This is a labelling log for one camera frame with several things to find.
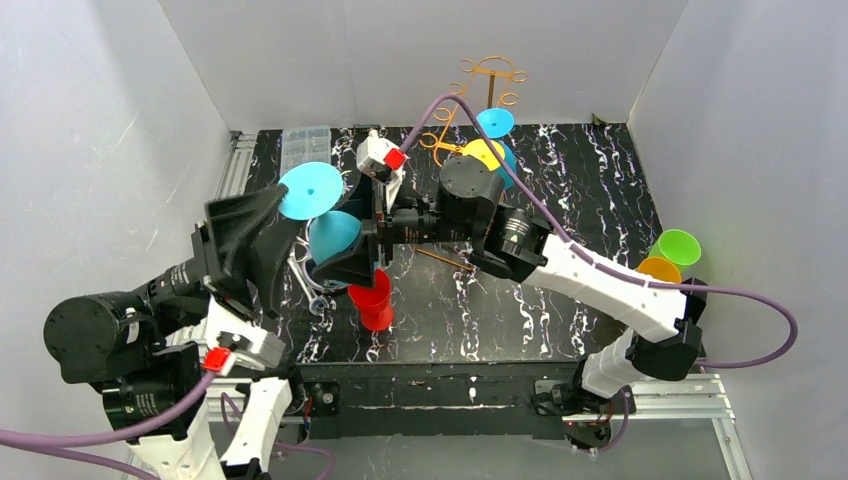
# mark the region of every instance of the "white wall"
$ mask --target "white wall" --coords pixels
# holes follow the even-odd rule
[[[160,0],[230,129],[411,125],[509,57],[519,123],[626,121],[687,0]],[[485,107],[487,79],[470,98]]]
[[[134,288],[190,255],[228,141],[156,2],[3,2],[0,428],[109,428],[90,387],[62,382],[44,319],[67,297]],[[0,465],[4,478],[119,478],[5,447]]]
[[[664,227],[702,242],[700,273],[796,313],[784,358],[726,371],[756,478],[845,478],[848,468],[848,4],[692,0],[630,127]],[[711,357],[777,347],[787,328],[713,298]]]

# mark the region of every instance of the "purple cable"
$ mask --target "purple cable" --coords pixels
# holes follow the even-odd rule
[[[215,380],[216,375],[215,372],[206,372],[200,382],[182,400],[177,402],[176,405],[155,417],[151,417],[131,427],[91,435],[39,435],[0,430],[0,444],[22,450],[31,450],[30,447],[37,449],[45,447],[92,447],[140,437],[145,433],[170,423],[188,410],[189,407],[197,403],[206,394],[206,389],[212,385],[212,381]]]
[[[795,320],[795,316],[792,315],[792,312],[790,312],[789,309],[787,309],[783,305],[777,303],[776,301],[774,301],[774,300],[772,300],[772,299],[770,299],[770,298],[768,298],[764,295],[760,295],[759,293],[749,292],[747,290],[742,290],[742,289],[738,289],[738,288],[711,287],[711,286],[707,286],[707,285],[691,285],[691,284],[685,284],[685,283],[664,283],[664,282],[647,282],[647,284],[646,284],[644,280],[642,280],[638,277],[632,277],[632,276],[627,275],[625,273],[621,273],[621,272],[618,272],[616,270],[613,270],[612,268],[607,267],[606,265],[594,263],[594,261],[592,260],[592,257],[589,256],[589,254],[587,254],[586,252],[584,252],[583,248],[581,246],[579,246],[577,244],[577,242],[572,242],[571,237],[569,237],[568,234],[565,233],[565,230],[559,224],[559,221],[553,216],[553,214],[547,208],[545,208],[545,205],[542,204],[542,202],[540,202],[539,199],[536,198],[535,195],[533,195],[533,192],[529,188],[527,188],[526,185],[524,185],[524,182],[522,182],[521,179],[518,178],[518,175],[516,175],[515,172],[513,172],[511,168],[509,168],[509,166],[506,164],[506,162],[504,162],[504,159],[501,157],[500,153],[498,153],[498,150],[495,148],[494,144],[492,143],[492,140],[489,138],[488,135],[486,135],[486,132],[483,130],[483,127],[480,126],[480,123],[477,121],[477,118],[471,112],[471,108],[468,107],[468,104],[465,103],[465,100],[462,97],[460,97],[459,95],[455,95],[453,93],[445,93],[443,95],[440,95],[438,98],[436,98],[436,100],[430,105],[430,107],[427,108],[426,113],[424,113],[424,115],[421,116],[421,119],[418,121],[418,123],[415,125],[415,127],[412,129],[412,131],[409,132],[409,135],[407,135],[406,138],[403,140],[403,144],[401,144],[401,146],[400,146],[400,150],[403,153],[406,153],[407,150],[409,150],[412,147],[412,144],[415,143],[415,139],[418,137],[418,134],[421,133],[421,129],[424,127],[424,124],[427,122],[427,119],[430,118],[430,115],[436,110],[436,108],[438,108],[439,104],[441,104],[445,100],[453,100],[454,102],[459,104],[460,107],[462,107],[462,109],[465,111],[465,114],[468,116],[469,120],[471,120],[471,123],[474,125],[474,128],[476,128],[477,132],[480,133],[480,136],[483,137],[483,141],[486,142],[486,145],[488,145],[489,150],[492,151],[492,153],[495,155],[495,158],[497,158],[498,162],[500,162],[501,168],[504,169],[504,171],[507,173],[507,175],[509,175],[509,177],[512,178],[512,180],[515,182],[515,184],[518,186],[518,188],[524,193],[524,195],[526,195],[530,199],[530,202],[537,209],[539,209],[539,211],[542,213],[542,215],[544,215],[544,217],[548,220],[548,222],[551,223],[554,230],[556,230],[557,235],[559,235],[559,237],[562,239],[562,241],[566,242],[566,243],[569,243],[569,242],[571,243],[571,246],[569,247],[570,250],[575,255],[580,257],[583,261],[588,263],[589,265],[597,268],[598,270],[606,273],[607,275],[611,275],[611,276],[613,276],[613,277],[615,277],[619,280],[622,280],[622,281],[625,281],[625,282],[628,282],[628,283],[633,283],[633,284],[636,284],[636,285],[645,285],[647,287],[659,288],[659,289],[665,289],[665,290],[686,290],[686,291],[690,291],[690,292],[720,293],[720,294],[725,294],[725,295],[734,295],[734,296],[737,296],[737,297],[750,298],[751,300],[756,300],[760,303],[768,305],[769,307],[777,310],[781,315],[783,315],[786,318],[786,321],[789,323],[789,335],[787,336],[786,341],[777,350],[769,353],[768,355],[764,355],[762,357],[755,358],[753,360],[747,360],[747,361],[744,361],[744,362],[699,361],[699,362],[696,362],[696,365],[698,365],[700,367],[707,367],[707,368],[747,368],[747,367],[754,367],[754,366],[757,366],[757,365],[762,365],[764,363],[768,363],[768,362],[770,362],[770,361],[772,361],[772,360],[774,360],[778,357],[783,356],[783,354],[785,354],[787,351],[789,351],[789,349],[792,348],[792,345],[795,344],[795,341],[798,339],[798,322]]]
[[[112,460],[111,458],[101,457],[99,455],[91,455],[89,453],[75,452],[73,450],[65,450],[63,448],[53,447],[17,447],[8,445],[9,447],[27,452],[39,453],[41,455],[50,455],[52,457],[65,458],[77,462],[90,463],[101,467],[111,468],[119,472],[128,473],[141,480],[159,480],[159,477],[153,476],[140,468],[133,467],[124,462]]]
[[[233,433],[233,430],[230,427],[229,420],[227,420],[227,411],[226,408],[224,408],[224,402],[227,402],[230,405],[230,408],[233,409],[233,414],[239,420],[241,420],[241,410],[236,406],[235,402],[233,402],[233,399],[229,395],[227,395],[226,392],[221,394],[221,417],[224,418],[224,423],[227,425],[227,428],[230,429],[230,433]],[[327,466],[324,468],[324,471],[321,472],[320,475],[315,477],[315,480],[325,480],[330,475],[330,472],[333,471],[333,468],[335,468],[336,466],[336,457],[333,456],[333,454],[327,450],[314,447],[304,447],[303,445],[290,445],[285,442],[274,442],[274,446],[279,448],[285,448],[293,452],[314,453],[327,457],[327,459],[329,460]]]
[[[622,399],[621,399],[622,402],[624,403],[624,418],[621,419],[621,427],[618,429],[618,433],[615,434],[615,437],[613,437],[613,439],[610,440],[610,443],[608,443],[608,444],[606,444],[603,447],[598,449],[599,452],[606,452],[607,450],[611,449],[612,447],[615,446],[616,443],[618,443],[619,440],[621,440],[621,437],[624,436],[624,431],[627,430],[627,422],[630,420],[630,400],[629,400],[629,398],[630,398],[630,392],[624,392],[624,395],[622,396]]]

